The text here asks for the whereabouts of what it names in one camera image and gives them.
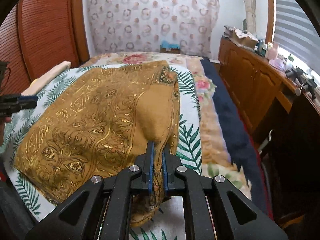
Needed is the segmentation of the person's hand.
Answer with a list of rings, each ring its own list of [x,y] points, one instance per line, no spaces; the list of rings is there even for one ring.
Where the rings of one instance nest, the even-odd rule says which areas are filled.
[[[10,122],[11,122],[11,117],[5,117],[0,119],[0,146],[3,145],[3,141],[4,141],[3,138],[4,138],[5,124]]]

